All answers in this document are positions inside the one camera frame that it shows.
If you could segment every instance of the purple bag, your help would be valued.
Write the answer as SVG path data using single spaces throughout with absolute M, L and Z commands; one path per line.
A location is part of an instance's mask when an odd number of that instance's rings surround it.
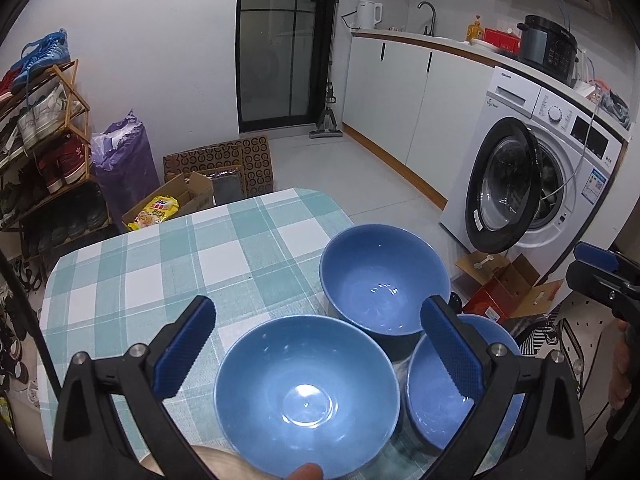
M 129 112 L 91 139 L 94 173 L 120 232 L 127 232 L 122 216 L 160 187 L 145 125 Z

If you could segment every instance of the label sticker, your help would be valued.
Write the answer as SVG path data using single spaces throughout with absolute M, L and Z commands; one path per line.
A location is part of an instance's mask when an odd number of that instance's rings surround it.
M 602 193 L 607 179 L 598 170 L 591 171 L 591 176 L 587 181 L 587 185 L 582 190 L 582 196 L 585 197 L 590 203 L 595 204 L 598 197 Z
M 495 322 L 498 322 L 500 320 L 500 315 L 490 306 L 488 306 L 487 309 L 484 311 L 484 315 L 487 316 L 489 319 L 493 319 Z
M 478 231 L 482 231 L 482 222 L 480 221 L 480 215 L 478 214 L 478 209 L 474 211 L 474 220 L 476 221 L 476 227 Z

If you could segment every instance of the blue bowl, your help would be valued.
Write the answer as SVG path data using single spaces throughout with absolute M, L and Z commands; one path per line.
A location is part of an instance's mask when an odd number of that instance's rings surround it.
M 428 243 L 379 224 L 333 238 L 320 259 L 320 282 L 345 320 L 382 336 L 420 333 L 422 302 L 433 294 L 449 301 L 451 294 L 447 269 Z
M 331 317 L 289 316 L 231 347 L 214 404 L 226 439 L 253 466 L 286 478 L 313 462 L 337 478 L 387 443 L 400 387 L 389 359 L 361 330 Z
M 475 327 L 488 344 L 503 343 L 511 352 L 521 355 L 513 337 L 491 319 L 474 314 L 460 314 L 459 318 Z M 414 429 L 440 449 L 447 447 L 474 405 L 473 400 L 458 393 L 426 335 L 420 339 L 409 362 L 405 396 L 407 412 Z M 511 399 L 494 443 L 511 433 L 523 399 L 524 394 Z

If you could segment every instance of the table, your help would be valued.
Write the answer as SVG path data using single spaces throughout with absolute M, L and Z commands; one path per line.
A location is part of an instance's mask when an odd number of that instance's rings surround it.
M 327 314 L 322 250 L 353 225 L 327 195 L 289 189 L 201 211 L 82 248 L 60 258 L 45 291 L 40 327 L 60 381 L 71 356 L 123 354 L 149 343 L 197 294 L 217 309 L 216 328 L 177 396 L 164 402 L 191 444 L 231 450 L 213 409 L 225 352 L 249 329 L 289 314 Z M 406 363 L 397 366 L 400 376 Z M 56 399 L 38 363 L 40 412 L 49 450 Z M 123 397 L 114 399 L 137 457 L 148 450 Z M 408 424 L 350 479 L 418 479 L 434 457 Z

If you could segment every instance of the yellow snack bag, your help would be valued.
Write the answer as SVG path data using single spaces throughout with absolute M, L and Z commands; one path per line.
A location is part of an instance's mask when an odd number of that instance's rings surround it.
M 130 230 L 137 231 L 149 225 L 159 224 L 175 215 L 178 209 L 178 201 L 172 196 L 156 196 L 138 213 L 136 221 L 127 226 Z

